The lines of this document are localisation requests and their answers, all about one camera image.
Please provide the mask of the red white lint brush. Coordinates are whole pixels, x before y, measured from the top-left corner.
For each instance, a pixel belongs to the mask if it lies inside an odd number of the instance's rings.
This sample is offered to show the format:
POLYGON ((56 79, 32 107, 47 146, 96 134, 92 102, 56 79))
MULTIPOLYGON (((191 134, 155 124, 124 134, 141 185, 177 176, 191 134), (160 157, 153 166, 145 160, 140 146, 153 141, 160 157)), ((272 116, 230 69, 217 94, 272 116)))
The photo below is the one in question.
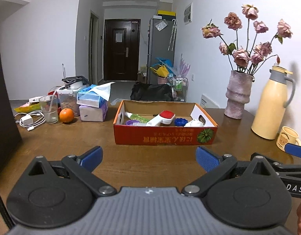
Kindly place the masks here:
POLYGON ((165 110, 162 111, 160 114, 152 118, 146 124, 140 123, 138 126, 148 126, 148 127, 156 127, 160 125, 170 125, 173 120, 175 119, 175 113, 165 110))

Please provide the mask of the green spray bottle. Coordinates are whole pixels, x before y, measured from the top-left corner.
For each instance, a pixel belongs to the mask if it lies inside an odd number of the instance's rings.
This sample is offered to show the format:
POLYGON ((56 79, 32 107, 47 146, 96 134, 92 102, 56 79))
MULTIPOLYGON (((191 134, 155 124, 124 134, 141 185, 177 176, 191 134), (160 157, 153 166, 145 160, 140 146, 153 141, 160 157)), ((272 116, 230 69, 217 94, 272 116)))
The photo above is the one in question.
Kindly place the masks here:
POLYGON ((130 120, 136 120, 136 121, 138 121, 138 122, 140 122, 140 123, 144 123, 144 124, 146 124, 147 122, 150 121, 150 119, 145 118, 145 117, 143 117, 143 116, 140 116, 139 114, 133 114, 133 113, 127 112, 127 111, 125 112, 125 115, 126 115, 130 120))

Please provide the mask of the white round item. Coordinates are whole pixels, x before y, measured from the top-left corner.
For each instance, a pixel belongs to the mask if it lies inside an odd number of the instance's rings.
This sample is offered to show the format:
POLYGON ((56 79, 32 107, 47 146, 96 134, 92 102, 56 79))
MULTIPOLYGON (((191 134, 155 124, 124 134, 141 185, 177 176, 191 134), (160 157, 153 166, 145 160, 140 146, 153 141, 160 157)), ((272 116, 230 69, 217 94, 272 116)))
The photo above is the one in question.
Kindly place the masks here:
POLYGON ((204 127, 204 123, 201 122, 200 120, 193 119, 186 123, 184 127, 204 127))

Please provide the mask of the purple tissue pack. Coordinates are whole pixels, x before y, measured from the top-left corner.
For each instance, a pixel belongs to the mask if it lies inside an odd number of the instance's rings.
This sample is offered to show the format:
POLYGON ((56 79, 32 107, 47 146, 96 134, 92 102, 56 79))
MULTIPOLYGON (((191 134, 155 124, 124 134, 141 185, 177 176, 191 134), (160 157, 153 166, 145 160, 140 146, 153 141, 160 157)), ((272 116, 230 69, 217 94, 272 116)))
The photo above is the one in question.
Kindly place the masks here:
POLYGON ((108 110, 108 103, 105 101, 102 107, 95 108, 81 105, 79 107, 81 121, 103 122, 108 110))

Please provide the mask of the cream thermos jug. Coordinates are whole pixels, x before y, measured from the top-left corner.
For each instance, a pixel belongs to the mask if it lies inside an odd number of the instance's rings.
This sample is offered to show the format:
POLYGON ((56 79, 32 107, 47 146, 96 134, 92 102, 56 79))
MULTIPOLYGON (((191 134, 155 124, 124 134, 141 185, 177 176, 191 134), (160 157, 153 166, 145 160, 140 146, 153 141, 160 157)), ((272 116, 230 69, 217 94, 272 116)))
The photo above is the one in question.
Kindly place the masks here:
POLYGON ((296 91, 296 82, 289 75, 293 73, 278 65, 272 66, 251 130, 258 136, 273 140, 276 138, 286 108, 296 91))

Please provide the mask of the blue tissue pack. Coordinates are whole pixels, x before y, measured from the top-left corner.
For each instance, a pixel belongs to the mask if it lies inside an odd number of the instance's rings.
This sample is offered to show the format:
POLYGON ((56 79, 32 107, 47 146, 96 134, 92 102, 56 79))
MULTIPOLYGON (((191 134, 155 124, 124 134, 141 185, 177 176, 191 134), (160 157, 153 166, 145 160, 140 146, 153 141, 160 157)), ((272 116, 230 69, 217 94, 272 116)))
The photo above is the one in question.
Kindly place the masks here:
POLYGON ((92 84, 91 86, 82 89, 77 94, 77 104, 93 108, 101 108, 102 105, 110 99, 112 84, 114 84, 114 82, 102 85, 92 84))

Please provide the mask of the clear plastic food container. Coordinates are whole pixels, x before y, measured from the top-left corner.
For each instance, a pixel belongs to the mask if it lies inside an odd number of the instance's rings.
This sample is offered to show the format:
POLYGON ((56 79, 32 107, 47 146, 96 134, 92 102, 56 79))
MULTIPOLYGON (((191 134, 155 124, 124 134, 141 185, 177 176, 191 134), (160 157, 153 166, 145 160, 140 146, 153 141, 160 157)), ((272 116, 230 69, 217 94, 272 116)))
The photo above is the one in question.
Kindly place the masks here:
POLYGON ((79 87, 78 89, 67 89, 64 86, 57 89, 57 94, 60 102, 61 109, 71 109, 74 113, 74 115, 80 116, 79 106, 77 104, 77 94, 87 88, 88 85, 83 85, 82 87, 79 87))

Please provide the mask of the metal storage cart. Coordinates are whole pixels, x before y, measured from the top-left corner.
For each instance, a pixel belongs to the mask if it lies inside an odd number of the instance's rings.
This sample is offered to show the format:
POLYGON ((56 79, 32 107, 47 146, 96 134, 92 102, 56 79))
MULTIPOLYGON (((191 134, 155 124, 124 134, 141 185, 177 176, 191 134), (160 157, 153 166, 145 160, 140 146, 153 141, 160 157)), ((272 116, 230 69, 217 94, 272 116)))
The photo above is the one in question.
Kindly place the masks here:
POLYGON ((168 85, 172 89, 172 96, 176 102, 186 102, 187 90, 188 90, 188 79, 172 77, 168 79, 168 85))

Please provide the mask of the yellow snack packet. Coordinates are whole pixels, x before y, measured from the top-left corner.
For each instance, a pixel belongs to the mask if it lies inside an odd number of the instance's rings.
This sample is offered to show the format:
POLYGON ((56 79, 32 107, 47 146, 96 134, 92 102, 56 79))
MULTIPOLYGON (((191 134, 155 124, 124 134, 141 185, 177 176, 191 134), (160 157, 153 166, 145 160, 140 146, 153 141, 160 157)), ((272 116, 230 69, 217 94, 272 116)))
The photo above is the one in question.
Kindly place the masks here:
POLYGON ((24 105, 14 108, 14 111, 16 111, 17 113, 30 113, 36 110, 40 109, 40 105, 39 103, 25 103, 24 105))

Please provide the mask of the black bag on chair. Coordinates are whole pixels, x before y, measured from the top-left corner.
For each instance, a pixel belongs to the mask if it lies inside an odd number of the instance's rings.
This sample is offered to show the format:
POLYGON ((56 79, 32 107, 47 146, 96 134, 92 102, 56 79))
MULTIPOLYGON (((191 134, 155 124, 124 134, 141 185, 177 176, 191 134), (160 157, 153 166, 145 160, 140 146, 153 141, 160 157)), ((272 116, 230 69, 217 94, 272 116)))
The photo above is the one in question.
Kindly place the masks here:
POLYGON ((131 91, 135 101, 174 101, 172 89, 168 84, 146 84, 136 82, 131 91))

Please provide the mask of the dark monitor edge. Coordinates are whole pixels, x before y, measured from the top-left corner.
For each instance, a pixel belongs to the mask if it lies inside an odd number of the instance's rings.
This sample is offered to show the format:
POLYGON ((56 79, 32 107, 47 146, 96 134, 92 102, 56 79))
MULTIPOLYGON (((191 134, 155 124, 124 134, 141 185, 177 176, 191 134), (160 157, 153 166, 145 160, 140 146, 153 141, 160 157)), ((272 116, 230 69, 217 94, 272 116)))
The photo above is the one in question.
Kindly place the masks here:
POLYGON ((6 90, 0 55, 0 172, 21 141, 6 90))

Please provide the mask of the dried pink roses bouquet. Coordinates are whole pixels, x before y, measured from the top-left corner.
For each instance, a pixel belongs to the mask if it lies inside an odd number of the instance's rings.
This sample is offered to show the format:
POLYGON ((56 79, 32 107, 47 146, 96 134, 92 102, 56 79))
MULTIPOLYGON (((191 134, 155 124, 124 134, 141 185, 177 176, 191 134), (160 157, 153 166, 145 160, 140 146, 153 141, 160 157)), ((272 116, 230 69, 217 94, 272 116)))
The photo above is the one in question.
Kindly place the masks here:
POLYGON ((272 42, 278 40, 283 43, 283 40, 290 39, 293 35, 291 27, 283 19, 277 24, 277 31, 270 41, 257 43, 257 36, 268 32, 268 26, 258 19, 259 9, 250 4, 241 6, 241 12, 247 19, 247 40, 245 45, 239 40, 239 30, 242 29, 242 20, 234 12, 228 13, 224 18, 224 24, 235 32, 234 41, 227 42, 223 37, 220 28, 212 21, 201 28, 202 36, 205 39, 217 38, 221 39, 219 51, 223 56, 227 56, 229 64, 233 71, 244 73, 253 76, 264 63, 272 57, 276 58, 276 66, 280 65, 278 55, 273 55, 272 42))

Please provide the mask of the dark front door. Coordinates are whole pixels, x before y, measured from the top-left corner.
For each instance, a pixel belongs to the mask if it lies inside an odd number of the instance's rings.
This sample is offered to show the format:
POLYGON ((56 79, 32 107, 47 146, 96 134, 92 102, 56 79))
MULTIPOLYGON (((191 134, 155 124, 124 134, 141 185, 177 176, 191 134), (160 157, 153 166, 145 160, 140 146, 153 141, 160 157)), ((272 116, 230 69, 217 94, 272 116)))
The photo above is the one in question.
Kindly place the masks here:
POLYGON ((105 20, 103 46, 104 80, 137 80, 140 23, 140 19, 105 20))

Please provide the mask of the yellow black box on fridge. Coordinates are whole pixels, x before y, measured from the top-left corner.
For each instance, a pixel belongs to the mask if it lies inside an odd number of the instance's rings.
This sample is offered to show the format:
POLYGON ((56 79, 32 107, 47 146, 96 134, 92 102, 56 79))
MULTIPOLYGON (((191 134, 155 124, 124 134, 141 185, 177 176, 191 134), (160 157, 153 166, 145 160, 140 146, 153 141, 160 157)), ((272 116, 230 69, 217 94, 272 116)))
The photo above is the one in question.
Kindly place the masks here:
POLYGON ((157 15, 176 16, 176 13, 172 11, 158 10, 157 15))

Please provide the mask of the white wall vent panel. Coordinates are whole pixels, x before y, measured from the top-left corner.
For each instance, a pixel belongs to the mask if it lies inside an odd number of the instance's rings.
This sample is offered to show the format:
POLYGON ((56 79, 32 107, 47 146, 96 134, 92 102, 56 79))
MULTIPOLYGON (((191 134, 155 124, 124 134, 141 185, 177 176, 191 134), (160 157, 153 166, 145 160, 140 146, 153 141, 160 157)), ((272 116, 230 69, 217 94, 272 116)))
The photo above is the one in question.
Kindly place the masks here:
POLYGON ((193 3, 190 3, 184 10, 183 22, 185 25, 192 23, 192 6, 193 3))

